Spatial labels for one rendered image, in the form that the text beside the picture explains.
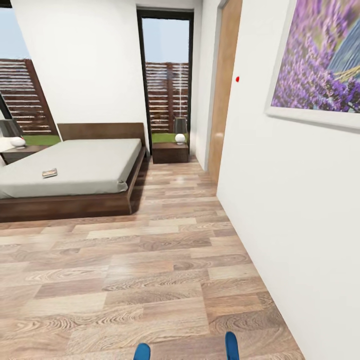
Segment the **sandal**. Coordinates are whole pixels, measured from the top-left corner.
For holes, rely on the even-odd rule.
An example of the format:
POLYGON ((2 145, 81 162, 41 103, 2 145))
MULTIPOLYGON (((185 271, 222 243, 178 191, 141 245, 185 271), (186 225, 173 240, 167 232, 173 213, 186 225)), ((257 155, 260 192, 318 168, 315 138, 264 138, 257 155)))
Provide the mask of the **sandal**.
POLYGON ((240 360, 237 338, 231 331, 225 334, 225 346, 227 360, 240 360))
POLYGON ((150 360, 151 350, 146 343, 140 343, 134 354, 133 360, 150 360))

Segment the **hardback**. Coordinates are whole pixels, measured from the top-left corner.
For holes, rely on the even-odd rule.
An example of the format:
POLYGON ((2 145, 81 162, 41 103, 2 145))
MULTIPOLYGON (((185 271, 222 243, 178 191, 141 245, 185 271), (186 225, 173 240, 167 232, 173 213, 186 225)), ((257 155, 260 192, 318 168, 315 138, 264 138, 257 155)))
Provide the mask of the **hardback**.
POLYGON ((42 177, 43 177, 43 178, 56 176, 57 174, 58 174, 58 173, 57 173, 57 169, 56 169, 56 168, 47 169, 47 170, 43 170, 43 171, 42 171, 42 177))

